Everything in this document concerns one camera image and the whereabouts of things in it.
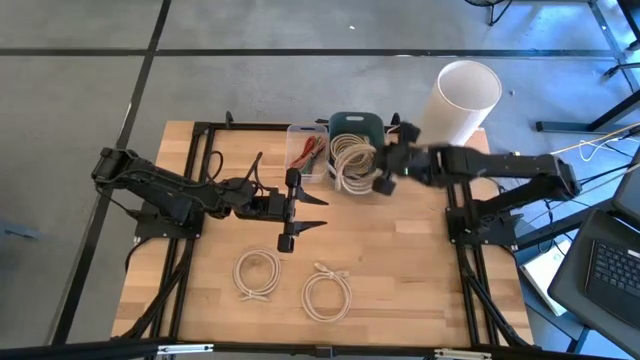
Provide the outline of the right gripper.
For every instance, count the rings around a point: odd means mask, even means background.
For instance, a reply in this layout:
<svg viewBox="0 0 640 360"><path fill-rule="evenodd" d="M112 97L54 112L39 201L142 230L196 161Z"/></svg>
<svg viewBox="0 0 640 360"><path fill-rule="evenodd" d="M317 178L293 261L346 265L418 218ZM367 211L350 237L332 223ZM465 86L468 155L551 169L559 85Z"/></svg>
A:
<svg viewBox="0 0 640 360"><path fill-rule="evenodd" d="M390 196L396 187L393 175L409 177L428 187L439 187L432 155L423 147L414 145L421 130L407 122L401 122L394 129L397 131L397 141L375 150L374 165L379 174L372 182L372 190Z"/></svg>

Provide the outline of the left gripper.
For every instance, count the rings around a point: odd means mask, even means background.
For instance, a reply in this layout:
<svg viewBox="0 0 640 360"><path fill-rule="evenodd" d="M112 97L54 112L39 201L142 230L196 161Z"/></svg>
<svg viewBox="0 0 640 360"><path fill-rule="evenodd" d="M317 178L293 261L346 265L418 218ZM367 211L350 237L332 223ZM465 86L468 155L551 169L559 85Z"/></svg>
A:
<svg viewBox="0 0 640 360"><path fill-rule="evenodd" d="M254 197L259 209L255 217L262 221L281 222L284 224L282 233L278 236L277 250L281 253L292 253L295 237L312 228L324 226L326 221L296 221L296 203L302 202L313 205L328 205L328 202L309 195L301 187L302 176L298 169L289 168L285 174L286 194L278 189L270 191L268 196Z"/></svg>

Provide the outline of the teal plastic bin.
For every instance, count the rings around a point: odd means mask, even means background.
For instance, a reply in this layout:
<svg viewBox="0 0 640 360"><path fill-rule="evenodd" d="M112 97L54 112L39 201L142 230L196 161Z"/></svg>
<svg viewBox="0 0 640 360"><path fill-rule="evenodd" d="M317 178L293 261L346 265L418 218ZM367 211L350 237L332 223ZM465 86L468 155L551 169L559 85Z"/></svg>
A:
<svg viewBox="0 0 640 360"><path fill-rule="evenodd" d="M351 195L371 193L379 174L375 150L385 144L383 120L373 113L338 112L330 117L328 130L328 168L334 188Z"/></svg>

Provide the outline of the clear plastic bin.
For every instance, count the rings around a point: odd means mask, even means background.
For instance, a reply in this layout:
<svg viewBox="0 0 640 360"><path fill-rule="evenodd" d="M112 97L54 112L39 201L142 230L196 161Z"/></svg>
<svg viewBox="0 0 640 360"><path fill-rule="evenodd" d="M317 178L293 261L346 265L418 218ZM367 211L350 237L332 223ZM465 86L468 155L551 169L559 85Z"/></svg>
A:
<svg viewBox="0 0 640 360"><path fill-rule="evenodd" d="M320 183L328 175L328 158L329 134L324 125L288 127L285 169L298 169L305 183Z"/></svg>

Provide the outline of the white lamp with wooden base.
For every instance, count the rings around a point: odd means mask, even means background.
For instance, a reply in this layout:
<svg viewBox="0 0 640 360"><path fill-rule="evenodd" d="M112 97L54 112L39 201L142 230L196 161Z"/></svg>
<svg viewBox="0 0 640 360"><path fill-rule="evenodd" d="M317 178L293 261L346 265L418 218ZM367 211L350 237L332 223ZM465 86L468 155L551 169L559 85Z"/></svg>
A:
<svg viewBox="0 0 640 360"><path fill-rule="evenodd" d="M483 63L459 60L444 66L419 123L419 145L465 145L502 96L498 75Z"/></svg>

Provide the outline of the black monitor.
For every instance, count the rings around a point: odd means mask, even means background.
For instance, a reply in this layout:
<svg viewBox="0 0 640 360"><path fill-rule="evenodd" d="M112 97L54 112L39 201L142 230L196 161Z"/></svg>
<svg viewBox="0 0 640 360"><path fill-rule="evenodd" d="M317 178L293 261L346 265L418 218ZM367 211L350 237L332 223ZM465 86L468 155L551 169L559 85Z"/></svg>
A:
<svg viewBox="0 0 640 360"><path fill-rule="evenodd" d="M640 147L633 159L634 170L626 173L612 198L618 217L640 231Z"/></svg>

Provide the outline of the dark grey laptop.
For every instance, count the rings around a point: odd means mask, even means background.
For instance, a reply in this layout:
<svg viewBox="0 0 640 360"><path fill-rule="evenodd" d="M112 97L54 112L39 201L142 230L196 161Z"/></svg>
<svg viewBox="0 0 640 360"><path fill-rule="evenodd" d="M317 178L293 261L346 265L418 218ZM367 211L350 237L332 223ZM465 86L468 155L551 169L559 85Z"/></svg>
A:
<svg viewBox="0 0 640 360"><path fill-rule="evenodd" d="M592 211L548 294L640 360L640 232L603 211Z"/></svg>

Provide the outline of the black aluminium extrusion frame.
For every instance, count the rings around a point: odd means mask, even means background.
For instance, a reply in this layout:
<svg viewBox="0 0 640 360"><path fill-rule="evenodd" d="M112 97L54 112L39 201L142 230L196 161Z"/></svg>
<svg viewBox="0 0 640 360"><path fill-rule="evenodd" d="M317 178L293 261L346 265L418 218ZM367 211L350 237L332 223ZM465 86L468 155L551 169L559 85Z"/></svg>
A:
<svg viewBox="0 0 640 360"><path fill-rule="evenodd" d="M262 151L267 184L284 186L287 124L210 123L213 148L224 153L222 175L238 175L250 155ZM444 190L398 180L393 197L350 196L329 183L304 185L329 206L301 204L303 220L328 225L303 232L295 252L280 254L283 273L270 302L239 300L232 262L246 249L274 248L276 225L227 220L204 221L187 280L178 339L114 338L108 341L6 349L0 360L113 360L151 356L160 345L213 344L214 353L284 353L313 356L316 345L332 345L340 355L431 357L436 349L484 351L471 347L456 250L446 237ZM168 245L151 240L133 255L114 331L133 325L151 304ZM484 249L489 283L515 329L531 341L516 265L501 248ZM348 315L319 323L305 314L301 288L314 264L346 270L353 290Z"/></svg>

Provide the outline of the black desk frame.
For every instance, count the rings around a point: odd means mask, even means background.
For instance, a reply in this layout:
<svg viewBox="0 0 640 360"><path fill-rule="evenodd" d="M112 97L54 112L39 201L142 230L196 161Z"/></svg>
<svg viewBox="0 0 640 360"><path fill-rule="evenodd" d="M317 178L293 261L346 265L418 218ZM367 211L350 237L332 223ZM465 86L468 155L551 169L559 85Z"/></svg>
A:
<svg viewBox="0 0 640 360"><path fill-rule="evenodd" d="M638 109L640 109L640 90L635 91L590 123L538 121L534 129L537 132L549 133L605 134L622 130L623 126L617 125L617 122Z"/></svg>
<svg viewBox="0 0 640 360"><path fill-rule="evenodd" d="M615 32L606 17L602 15L602 32L617 61L615 66L603 74L603 79L608 80L618 72L622 72L630 81L630 76L626 74L626 71L640 70L640 0L612 0L612 2L615 4L615 11L622 14L624 24L631 31L634 40L622 49L616 39Z"/></svg>

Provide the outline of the silver metal bracket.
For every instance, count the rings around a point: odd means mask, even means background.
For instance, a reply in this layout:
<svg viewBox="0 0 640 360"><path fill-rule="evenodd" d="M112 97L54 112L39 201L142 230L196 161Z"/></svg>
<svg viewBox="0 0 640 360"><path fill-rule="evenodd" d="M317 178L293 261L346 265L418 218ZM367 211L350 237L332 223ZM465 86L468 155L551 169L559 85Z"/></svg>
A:
<svg viewBox="0 0 640 360"><path fill-rule="evenodd" d="M171 344L160 345L157 348L157 355L180 355L192 353L207 353L214 350L213 344Z"/></svg>
<svg viewBox="0 0 640 360"><path fill-rule="evenodd" d="M433 360L492 360L492 354L486 352L441 348L434 351Z"/></svg>

